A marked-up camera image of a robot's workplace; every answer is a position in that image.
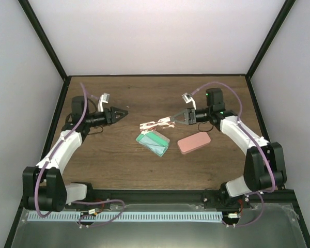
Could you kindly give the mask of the pink glasses case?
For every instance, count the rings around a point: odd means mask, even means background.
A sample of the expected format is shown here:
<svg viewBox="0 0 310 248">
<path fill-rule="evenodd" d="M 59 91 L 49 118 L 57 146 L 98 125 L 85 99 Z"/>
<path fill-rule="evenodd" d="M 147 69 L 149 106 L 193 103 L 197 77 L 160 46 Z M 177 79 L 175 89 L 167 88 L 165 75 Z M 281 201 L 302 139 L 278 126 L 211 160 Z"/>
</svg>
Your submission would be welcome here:
<svg viewBox="0 0 310 248">
<path fill-rule="evenodd" d="M 190 153 L 201 147 L 208 145 L 211 142 L 211 138 L 206 132 L 198 132 L 177 142 L 177 146 L 182 154 Z"/>
</svg>

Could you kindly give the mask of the orange sunglasses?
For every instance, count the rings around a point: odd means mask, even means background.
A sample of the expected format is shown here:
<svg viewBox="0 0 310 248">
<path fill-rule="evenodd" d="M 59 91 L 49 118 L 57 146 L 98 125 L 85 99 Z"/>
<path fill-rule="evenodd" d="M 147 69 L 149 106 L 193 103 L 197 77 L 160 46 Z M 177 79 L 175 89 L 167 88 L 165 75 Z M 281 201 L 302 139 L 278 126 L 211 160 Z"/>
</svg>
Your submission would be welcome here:
<svg viewBox="0 0 310 248">
<path fill-rule="evenodd" d="M 157 128 L 166 129 L 174 128 L 175 122 L 171 120 L 170 117 L 164 117 L 158 121 L 145 122 L 139 125 L 139 130 L 141 134 L 146 134 L 155 131 Z"/>
</svg>

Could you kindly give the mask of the grey glasses case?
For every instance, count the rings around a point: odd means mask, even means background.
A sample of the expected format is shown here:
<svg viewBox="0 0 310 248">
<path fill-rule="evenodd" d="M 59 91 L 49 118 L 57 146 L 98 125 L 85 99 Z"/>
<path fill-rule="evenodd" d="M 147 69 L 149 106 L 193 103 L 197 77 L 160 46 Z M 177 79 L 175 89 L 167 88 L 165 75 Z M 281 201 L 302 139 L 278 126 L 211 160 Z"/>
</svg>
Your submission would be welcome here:
<svg viewBox="0 0 310 248">
<path fill-rule="evenodd" d="M 145 134 L 141 133 L 136 138 L 136 141 L 159 157 L 162 157 L 166 153 L 170 145 L 170 139 L 157 131 L 152 131 Z"/>
</svg>

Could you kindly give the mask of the blue cleaning cloth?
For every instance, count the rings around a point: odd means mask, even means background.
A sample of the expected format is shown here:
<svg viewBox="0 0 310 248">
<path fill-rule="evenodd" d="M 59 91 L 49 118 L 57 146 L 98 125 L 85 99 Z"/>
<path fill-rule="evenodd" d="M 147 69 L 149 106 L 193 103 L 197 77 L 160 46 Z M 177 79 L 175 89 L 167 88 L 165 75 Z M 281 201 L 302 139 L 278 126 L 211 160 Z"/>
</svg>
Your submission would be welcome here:
<svg viewBox="0 0 310 248">
<path fill-rule="evenodd" d="M 153 135 L 151 133 L 147 133 L 144 135 L 139 143 L 149 150 L 151 150 L 156 155 L 162 157 L 168 148 L 168 143 L 165 142 L 162 138 L 157 135 Z"/>
</svg>

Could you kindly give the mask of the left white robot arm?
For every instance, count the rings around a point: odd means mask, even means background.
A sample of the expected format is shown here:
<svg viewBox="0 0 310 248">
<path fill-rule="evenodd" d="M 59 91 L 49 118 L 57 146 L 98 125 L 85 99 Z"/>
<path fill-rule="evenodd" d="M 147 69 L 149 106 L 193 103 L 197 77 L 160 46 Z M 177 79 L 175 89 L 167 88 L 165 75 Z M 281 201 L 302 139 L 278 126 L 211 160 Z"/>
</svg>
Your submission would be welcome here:
<svg viewBox="0 0 310 248">
<path fill-rule="evenodd" d="M 84 182 L 65 185 L 63 172 L 92 128 L 111 126 L 128 115 L 127 110 L 117 107 L 104 108 L 108 98 L 108 94 L 103 94 L 94 112 L 89 111 L 86 96 L 72 98 L 71 113 L 57 142 L 36 166 L 23 171 L 22 201 L 25 209 L 44 215 L 46 211 L 60 212 L 65 205 L 73 202 L 85 209 L 95 204 L 95 195 L 88 191 L 91 185 Z"/>
</svg>

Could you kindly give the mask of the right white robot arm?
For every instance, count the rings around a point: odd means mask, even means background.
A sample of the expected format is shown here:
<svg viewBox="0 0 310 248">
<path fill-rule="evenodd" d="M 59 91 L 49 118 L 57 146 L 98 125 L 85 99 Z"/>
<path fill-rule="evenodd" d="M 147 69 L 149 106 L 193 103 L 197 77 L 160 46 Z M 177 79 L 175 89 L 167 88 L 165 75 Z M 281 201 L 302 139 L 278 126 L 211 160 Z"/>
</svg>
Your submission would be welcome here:
<svg viewBox="0 0 310 248">
<path fill-rule="evenodd" d="M 206 108 L 186 108 L 171 116 L 170 120 L 184 125 L 209 122 L 244 153 L 243 175 L 221 184 L 220 204 L 231 208 L 243 195 L 271 193 L 276 187 L 283 186 L 287 174 L 282 146 L 257 135 L 242 122 L 240 113 L 226 109 L 220 88 L 207 89 L 206 100 Z"/>
</svg>

